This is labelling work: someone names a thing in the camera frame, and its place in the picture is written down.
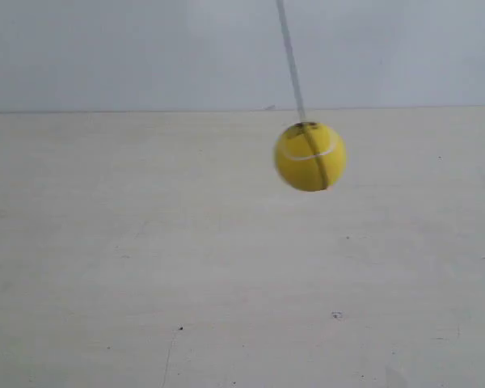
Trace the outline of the yellow tennis ball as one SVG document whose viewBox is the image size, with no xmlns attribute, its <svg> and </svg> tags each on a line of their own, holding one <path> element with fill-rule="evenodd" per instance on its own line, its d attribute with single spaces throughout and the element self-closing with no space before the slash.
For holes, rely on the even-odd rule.
<svg viewBox="0 0 485 388">
<path fill-rule="evenodd" d="M 334 185 L 347 165 L 343 138 L 329 126 L 304 121 L 289 126 L 276 140 L 274 164 L 279 176 L 303 192 Z"/>
</svg>

